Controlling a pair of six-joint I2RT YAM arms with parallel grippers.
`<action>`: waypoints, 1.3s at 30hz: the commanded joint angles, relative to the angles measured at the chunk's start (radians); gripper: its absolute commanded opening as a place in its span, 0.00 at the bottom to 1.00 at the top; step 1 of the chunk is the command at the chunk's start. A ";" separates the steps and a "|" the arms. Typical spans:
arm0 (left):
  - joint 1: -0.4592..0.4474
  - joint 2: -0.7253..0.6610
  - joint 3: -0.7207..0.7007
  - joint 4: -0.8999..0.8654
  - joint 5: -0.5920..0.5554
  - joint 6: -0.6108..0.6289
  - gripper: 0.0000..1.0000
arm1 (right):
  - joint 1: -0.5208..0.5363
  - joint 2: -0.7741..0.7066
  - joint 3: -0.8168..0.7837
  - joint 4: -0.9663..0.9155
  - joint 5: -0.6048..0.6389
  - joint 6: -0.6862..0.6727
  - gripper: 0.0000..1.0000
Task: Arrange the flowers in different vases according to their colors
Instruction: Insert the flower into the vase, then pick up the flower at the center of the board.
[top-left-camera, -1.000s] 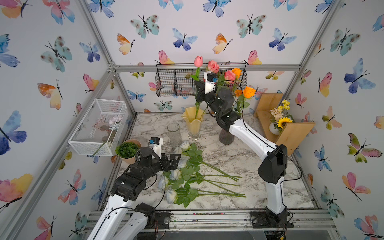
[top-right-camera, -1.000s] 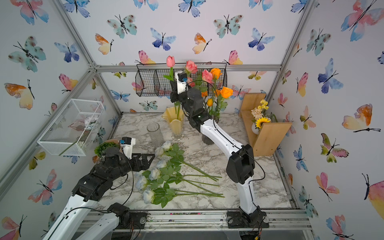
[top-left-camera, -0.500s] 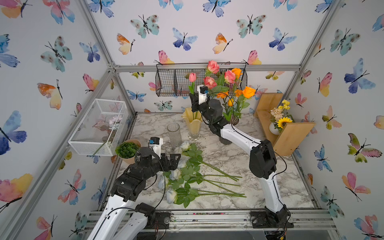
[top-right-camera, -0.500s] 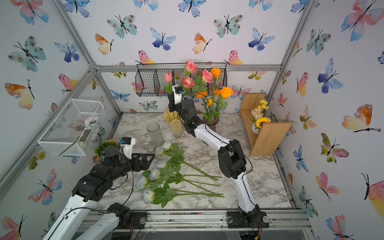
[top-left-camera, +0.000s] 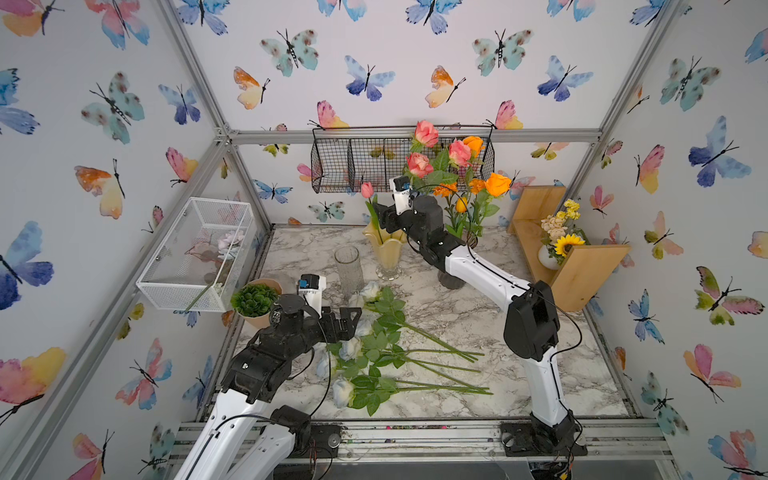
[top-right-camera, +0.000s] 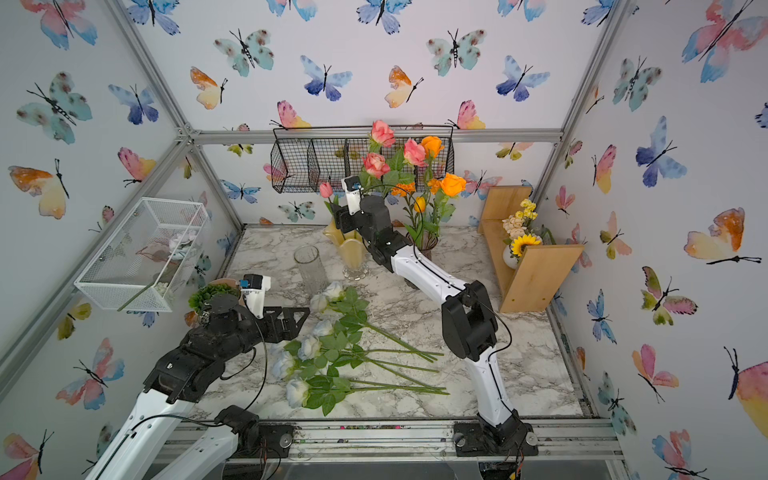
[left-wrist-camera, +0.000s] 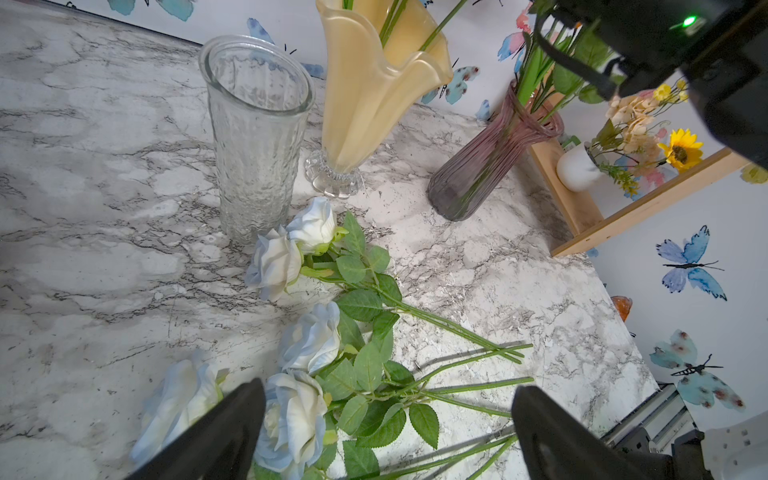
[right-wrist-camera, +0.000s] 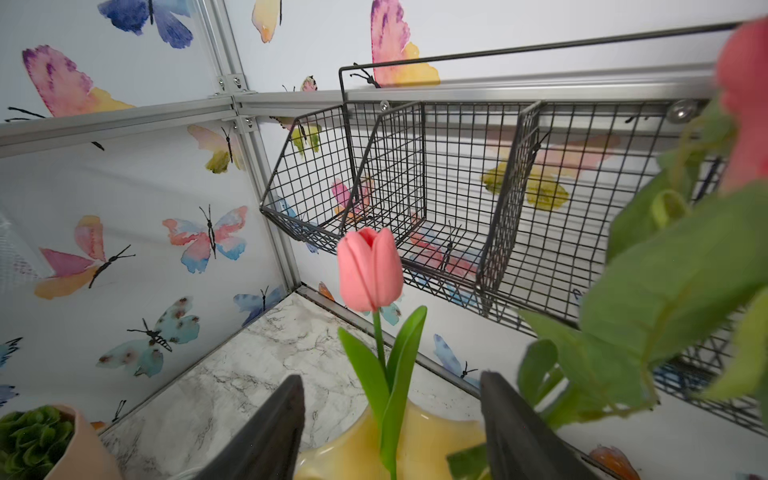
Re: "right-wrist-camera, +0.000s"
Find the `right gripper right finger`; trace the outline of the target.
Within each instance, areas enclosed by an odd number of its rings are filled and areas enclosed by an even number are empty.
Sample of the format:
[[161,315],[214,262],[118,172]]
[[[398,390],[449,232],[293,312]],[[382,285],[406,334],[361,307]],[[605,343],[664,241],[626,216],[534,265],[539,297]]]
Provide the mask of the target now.
[[596,475],[496,372],[480,380],[488,464],[494,479],[594,479]]

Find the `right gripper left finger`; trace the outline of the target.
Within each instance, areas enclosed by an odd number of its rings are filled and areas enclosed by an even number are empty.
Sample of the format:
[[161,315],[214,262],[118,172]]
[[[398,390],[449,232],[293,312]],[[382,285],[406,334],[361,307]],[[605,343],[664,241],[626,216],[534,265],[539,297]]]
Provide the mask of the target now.
[[300,376],[288,376],[197,475],[204,480],[291,479],[305,422]]

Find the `small pink rosebud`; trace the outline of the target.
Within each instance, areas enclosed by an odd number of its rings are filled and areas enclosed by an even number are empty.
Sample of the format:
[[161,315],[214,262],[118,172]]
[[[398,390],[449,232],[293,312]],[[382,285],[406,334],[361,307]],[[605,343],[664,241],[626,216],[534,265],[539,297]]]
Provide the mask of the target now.
[[351,231],[338,242],[337,260],[343,301],[373,316],[375,351],[343,328],[338,335],[378,427],[381,464],[396,479],[397,451],[428,310],[420,306],[410,314],[386,353],[379,310],[398,300],[404,286],[393,233],[370,227]]

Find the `pink rose tall stem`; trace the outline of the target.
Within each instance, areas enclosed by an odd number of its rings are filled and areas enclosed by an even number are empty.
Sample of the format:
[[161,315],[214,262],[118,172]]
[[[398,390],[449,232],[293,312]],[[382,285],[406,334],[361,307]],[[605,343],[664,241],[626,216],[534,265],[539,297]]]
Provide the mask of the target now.
[[658,170],[611,222],[576,326],[518,315],[536,334],[512,386],[556,435],[659,405],[668,371],[730,329],[732,354],[687,395],[767,405],[767,22],[739,26],[717,94],[681,127],[660,122]]

